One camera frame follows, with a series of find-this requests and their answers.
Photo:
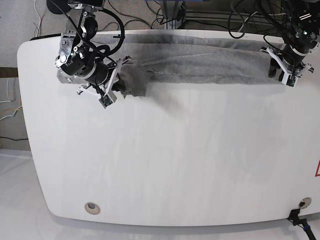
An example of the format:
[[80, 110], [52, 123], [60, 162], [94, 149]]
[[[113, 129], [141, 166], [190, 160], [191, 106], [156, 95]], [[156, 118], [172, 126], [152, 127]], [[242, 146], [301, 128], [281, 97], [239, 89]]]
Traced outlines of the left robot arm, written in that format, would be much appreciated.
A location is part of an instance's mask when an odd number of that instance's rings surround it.
[[274, 78], [281, 71], [279, 80], [292, 84], [304, 72], [313, 73], [314, 68], [304, 59], [320, 43], [320, 2], [318, 0], [255, 0], [255, 12], [244, 17], [239, 11], [240, 0], [230, 3], [230, 14], [236, 14], [241, 26], [240, 38], [246, 34], [249, 20], [260, 14], [280, 36], [284, 47], [269, 44], [263, 52], [270, 55], [268, 77]]

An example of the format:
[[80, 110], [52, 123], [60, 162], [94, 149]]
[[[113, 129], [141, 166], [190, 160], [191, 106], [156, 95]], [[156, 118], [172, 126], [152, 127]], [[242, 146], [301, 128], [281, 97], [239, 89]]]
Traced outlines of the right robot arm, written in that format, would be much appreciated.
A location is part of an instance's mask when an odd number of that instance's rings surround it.
[[[116, 14], [105, 9], [103, 0], [69, 0], [67, 4], [70, 13], [61, 11], [67, 23], [55, 60], [57, 78], [61, 83], [78, 85], [78, 95], [93, 95], [103, 106], [109, 106], [117, 100], [113, 86], [119, 81], [121, 68], [131, 59], [129, 56], [119, 60], [111, 58], [124, 43], [124, 24]], [[91, 41], [98, 32], [96, 12], [116, 20], [120, 33], [115, 36], [118, 43], [114, 48], [106, 44], [96, 46]]]

